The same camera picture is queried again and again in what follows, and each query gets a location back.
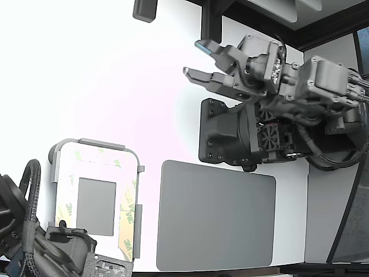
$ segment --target screw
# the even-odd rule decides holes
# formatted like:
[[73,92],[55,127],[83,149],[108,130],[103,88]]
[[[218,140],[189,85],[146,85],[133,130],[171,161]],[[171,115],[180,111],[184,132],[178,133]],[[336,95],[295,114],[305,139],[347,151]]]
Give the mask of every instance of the screw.
[[292,100],[294,99],[294,97],[293,97],[293,95],[292,95],[292,94],[287,94],[287,95],[285,96],[285,98],[286,98],[286,100],[287,100],[287,101],[292,101]]
[[297,62],[294,62],[292,64],[292,69],[298,70],[298,68],[299,68],[299,64]]

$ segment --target gray panel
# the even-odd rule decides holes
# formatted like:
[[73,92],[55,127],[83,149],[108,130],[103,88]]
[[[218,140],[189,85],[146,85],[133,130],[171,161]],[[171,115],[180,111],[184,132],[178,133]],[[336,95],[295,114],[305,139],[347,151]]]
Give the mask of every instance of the gray panel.
[[323,172],[310,166],[305,262],[326,262],[346,209],[357,167]]
[[284,20],[283,18],[273,14],[272,12],[269,12],[255,4],[252,4],[249,0],[239,0],[239,2],[243,3],[246,6],[252,7],[260,13],[284,24],[290,29],[297,30],[327,16],[335,14],[339,11],[355,6],[358,3],[364,2],[364,0],[323,0],[322,7],[320,7],[320,5],[317,3],[314,4],[314,2],[317,1],[296,0],[298,20],[295,23],[288,22],[287,20]]
[[114,235],[116,183],[80,178],[77,228],[90,235]]
[[269,266],[275,200],[274,177],[164,162],[158,269],[208,271]]

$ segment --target gray plastic part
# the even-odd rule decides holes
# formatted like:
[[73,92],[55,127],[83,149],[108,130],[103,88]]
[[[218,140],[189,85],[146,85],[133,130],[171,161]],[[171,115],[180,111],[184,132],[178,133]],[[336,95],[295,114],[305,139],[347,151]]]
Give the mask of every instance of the gray plastic part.
[[142,225],[142,205],[135,205],[134,212],[134,234],[133,234],[133,258],[139,259],[141,252],[141,225]]
[[108,148],[108,149],[113,149],[113,150],[124,151],[126,149],[125,145],[105,143],[103,141],[97,141],[97,140],[89,140],[88,138],[81,138],[78,142],[81,144],[86,144],[86,145],[91,145],[91,146],[96,146],[96,147],[103,147],[103,148]]
[[345,95],[348,83],[348,70],[329,61],[318,61],[315,85],[326,91]]
[[[125,151],[129,152],[135,156],[137,159],[137,183],[136,183],[136,198],[135,202],[138,201],[138,188],[139,188],[139,181],[140,181],[140,173],[145,171],[145,166],[140,165],[140,160],[135,152],[126,148],[125,145],[114,144],[114,143],[106,143],[103,141],[98,140],[90,140],[88,138],[81,138],[76,140],[74,138],[67,138],[62,140],[60,143],[55,144],[49,151],[48,159],[51,163],[51,183],[58,183],[59,178],[59,164],[60,164],[60,155],[62,147],[67,143],[80,143],[91,145],[95,147],[102,147],[108,148],[118,151]],[[134,246],[133,246],[133,257],[139,258],[140,257],[140,250],[141,250],[141,221],[142,221],[142,205],[136,204],[135,206],[135,223],[134,223]]]
[[158,269],[216,271],[269,266],[275,201],[272,176],[165,161]]
[[138,173],[145,172],[145,166],[138,166],[137,167],[137,172]]

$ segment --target black bracket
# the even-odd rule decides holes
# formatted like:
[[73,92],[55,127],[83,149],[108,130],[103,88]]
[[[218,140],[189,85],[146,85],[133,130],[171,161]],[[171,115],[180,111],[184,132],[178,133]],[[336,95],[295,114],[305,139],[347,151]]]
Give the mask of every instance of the black bracket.
[[156,17],[157,0],[135,0],[133,17],[151,23]]
[[201,39],[221,43],[222,15],[235,0],[204,0],[202,4]]

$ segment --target black frame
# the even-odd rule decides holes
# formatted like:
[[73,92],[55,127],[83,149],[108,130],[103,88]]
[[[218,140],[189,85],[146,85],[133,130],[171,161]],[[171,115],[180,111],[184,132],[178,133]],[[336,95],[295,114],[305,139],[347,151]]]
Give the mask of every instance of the black frame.
[[[297,31],[271,19],[235,0],[187,0],[202,7],[201,39],[220,43],[221,16],[229,17],[243,25],[260,31],[302,52],[349,35],[369,26],[369,1],[332,14]],[[135,0],[134,17],[149,14],[146,22],[155,19],[157,0]]]

